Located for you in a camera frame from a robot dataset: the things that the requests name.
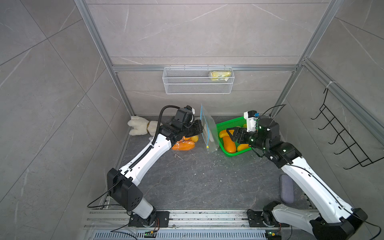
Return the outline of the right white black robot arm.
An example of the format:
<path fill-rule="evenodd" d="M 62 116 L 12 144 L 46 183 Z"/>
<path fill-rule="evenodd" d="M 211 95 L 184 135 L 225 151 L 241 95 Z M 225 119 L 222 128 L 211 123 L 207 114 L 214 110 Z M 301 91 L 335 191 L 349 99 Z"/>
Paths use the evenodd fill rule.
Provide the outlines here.
<path fill-rule="evenodd" d="M 318 240 L 348 240 L 366 224 L 368 215 L 340 198 L 310 167 L 297 148 L 281 140 L 280 126 L 271 116 L 256 111 L 244 113 L 246 128 L 226 131 L 233 142 L 261 150 L 263 156 L 288 175 L 317 208 L 304 211 L 273 201 L 263 208 L 267 227 L 287 224 L 315 236 Z"/>

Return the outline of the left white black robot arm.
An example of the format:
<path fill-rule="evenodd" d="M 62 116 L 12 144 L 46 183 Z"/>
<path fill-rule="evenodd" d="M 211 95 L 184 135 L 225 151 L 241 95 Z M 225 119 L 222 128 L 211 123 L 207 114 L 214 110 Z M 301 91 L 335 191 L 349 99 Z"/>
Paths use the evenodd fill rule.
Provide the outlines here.
<path fill-rule="evenodd" d="M 202 123 L 195 119 L 195 109 L 191 106 L 163 107 L 151 141 L 128 164 L 108 171 L 107 191 L 102 196 L 108 194 L 127 212 L 135 214 L 144 226 L 151 226 L 156 220 L 156 208 L 144 198 L 139 184 L 164 153 L 184 137 L 197 136 L 202 130 Z"/>

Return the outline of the clear zip-top bag blue zipper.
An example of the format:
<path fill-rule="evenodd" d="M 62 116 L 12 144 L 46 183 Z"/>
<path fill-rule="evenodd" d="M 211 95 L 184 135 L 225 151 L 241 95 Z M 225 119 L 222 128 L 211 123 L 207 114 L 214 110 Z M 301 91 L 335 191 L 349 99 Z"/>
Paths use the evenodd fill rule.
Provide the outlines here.
<path fill-rule="evenodd" d="M 175 145 L 172 147 L 172 150 L 190 151 L 195 148 L 198 140 L 199 140 L 199 136 L 193 136 L 190 138 L 183 137 L 180 141 L 175 143 Z"/>

